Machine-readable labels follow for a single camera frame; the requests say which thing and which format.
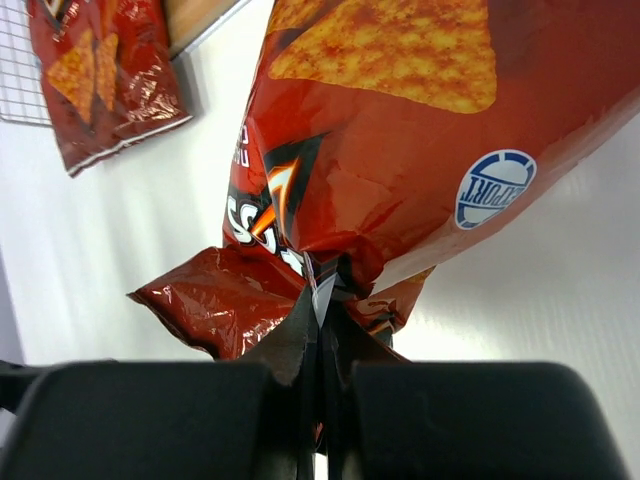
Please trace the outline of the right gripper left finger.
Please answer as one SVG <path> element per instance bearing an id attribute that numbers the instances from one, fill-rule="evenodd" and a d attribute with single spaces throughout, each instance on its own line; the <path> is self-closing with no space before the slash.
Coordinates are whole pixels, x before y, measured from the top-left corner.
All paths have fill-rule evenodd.
<path id="1" fill-rule="evenodd" d="M 1 366 L 5 479 L 310 479 L 311 293 L 233 361 Z"/>

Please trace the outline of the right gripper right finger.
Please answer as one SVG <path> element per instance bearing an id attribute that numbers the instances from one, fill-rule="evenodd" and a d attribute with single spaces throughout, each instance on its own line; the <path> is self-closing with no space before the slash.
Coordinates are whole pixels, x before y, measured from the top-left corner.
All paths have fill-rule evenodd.
<path id="1" fill-rule="evenodd" d="M 600 406 L 550 362 L 412 362 L 331 303 L 321 328 L 332 479 L 625 479 Z"/>

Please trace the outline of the small red Doritos bag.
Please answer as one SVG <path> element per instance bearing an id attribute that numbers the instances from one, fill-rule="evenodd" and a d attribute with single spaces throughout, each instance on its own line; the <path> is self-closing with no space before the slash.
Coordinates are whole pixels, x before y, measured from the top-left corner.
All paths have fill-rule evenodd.
<path id="1" fill-rule="evenodd" d="M 304 289 L 369 334 L 639 110 L 635 1 L 278 1 L 223 244 L 131 293 L 185 344 L 240 357 Z"/>

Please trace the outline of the large red Doritos bag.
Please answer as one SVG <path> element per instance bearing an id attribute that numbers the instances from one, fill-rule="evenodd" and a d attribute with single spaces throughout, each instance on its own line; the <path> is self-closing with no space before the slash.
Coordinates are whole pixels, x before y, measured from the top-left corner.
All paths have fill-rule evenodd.
<path id="1" fill-rule="evenodd" d="M 190 121 L 159 1 L 29 1 L 32 49 L 67 174 Z"/>

